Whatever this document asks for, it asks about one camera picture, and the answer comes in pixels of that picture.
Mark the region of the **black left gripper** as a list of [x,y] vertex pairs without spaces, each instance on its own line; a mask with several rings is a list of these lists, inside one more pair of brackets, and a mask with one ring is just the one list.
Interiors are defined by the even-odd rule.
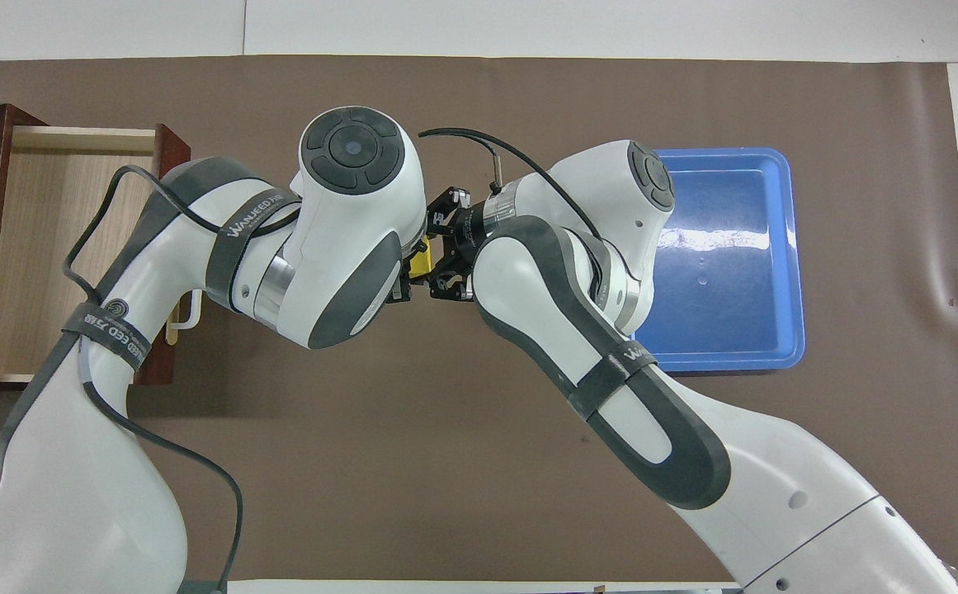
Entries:
[[[433,299],[470,302],[474,300],[471,274],[474,268],[466,262],[440,262],[427,275],[427,285]],[[385,298],[387,304],[411,300],[409,271],[400,271]]]

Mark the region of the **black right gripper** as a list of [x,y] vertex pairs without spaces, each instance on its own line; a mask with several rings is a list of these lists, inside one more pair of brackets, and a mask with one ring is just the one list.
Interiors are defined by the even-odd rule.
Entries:
[[427,207],[425,238],[445,237],[444,263],[449,281],[468,277],[479,249],[489,236],[486,200],[471,206],[470,192],[450,186]]

